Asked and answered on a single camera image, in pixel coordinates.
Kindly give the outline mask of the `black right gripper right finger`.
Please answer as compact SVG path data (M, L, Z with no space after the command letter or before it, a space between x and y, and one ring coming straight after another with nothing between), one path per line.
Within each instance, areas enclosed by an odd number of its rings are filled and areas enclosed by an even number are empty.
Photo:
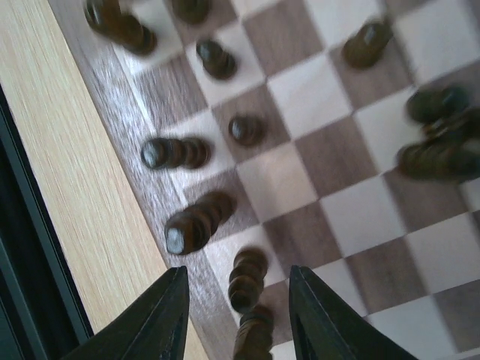
M289 318L297 359L414 359L358 315L310 268L289 273Z

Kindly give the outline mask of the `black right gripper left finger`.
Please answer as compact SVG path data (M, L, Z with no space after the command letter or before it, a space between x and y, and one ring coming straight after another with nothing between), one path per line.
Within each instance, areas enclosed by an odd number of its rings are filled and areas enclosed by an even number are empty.
M172 267L66 359L183 359L188 333L186 266Z

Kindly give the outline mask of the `dark wooden chess piece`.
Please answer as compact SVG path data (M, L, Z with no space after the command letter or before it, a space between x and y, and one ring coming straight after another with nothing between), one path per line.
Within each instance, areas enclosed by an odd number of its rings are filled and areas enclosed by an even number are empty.
M258 303L268 267L266 255L258 247L242 248L235 255L228 288L234 311L246 314Z

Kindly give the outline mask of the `dark wooden knight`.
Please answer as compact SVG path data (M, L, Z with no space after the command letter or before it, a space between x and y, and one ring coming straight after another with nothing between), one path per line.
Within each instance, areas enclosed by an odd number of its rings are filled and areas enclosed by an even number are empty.
M147 140L140 150L142 163L150 170L184 167L195 170L210 158L211 146L198 137L163 138Z

